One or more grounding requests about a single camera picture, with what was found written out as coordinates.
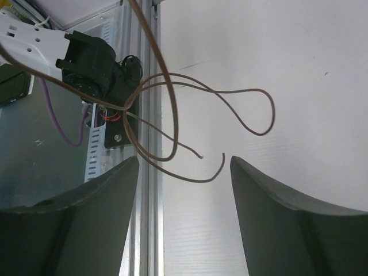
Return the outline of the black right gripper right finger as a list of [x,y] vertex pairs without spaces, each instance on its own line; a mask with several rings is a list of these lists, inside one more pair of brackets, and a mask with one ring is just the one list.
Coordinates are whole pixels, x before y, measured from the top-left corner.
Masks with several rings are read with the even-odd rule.
[[250,275],[367,274],[367,212],[306,195],[237,156],[231,180]]

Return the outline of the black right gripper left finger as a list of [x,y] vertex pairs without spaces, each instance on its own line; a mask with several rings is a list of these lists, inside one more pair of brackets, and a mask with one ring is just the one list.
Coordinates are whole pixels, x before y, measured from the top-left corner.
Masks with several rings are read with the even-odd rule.
[[118,275],[139,161],[33,206],[1,210],[2,275]]

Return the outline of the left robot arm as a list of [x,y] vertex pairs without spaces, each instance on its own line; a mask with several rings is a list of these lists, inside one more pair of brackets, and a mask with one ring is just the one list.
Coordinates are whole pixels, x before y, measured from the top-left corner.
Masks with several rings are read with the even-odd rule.
[[116,110],[130,107],[126,101],[143,76],[136,56],[117,62],[115,50],[100,37],[45,29],[7,13],[1,13],[1,57],[88,103]]

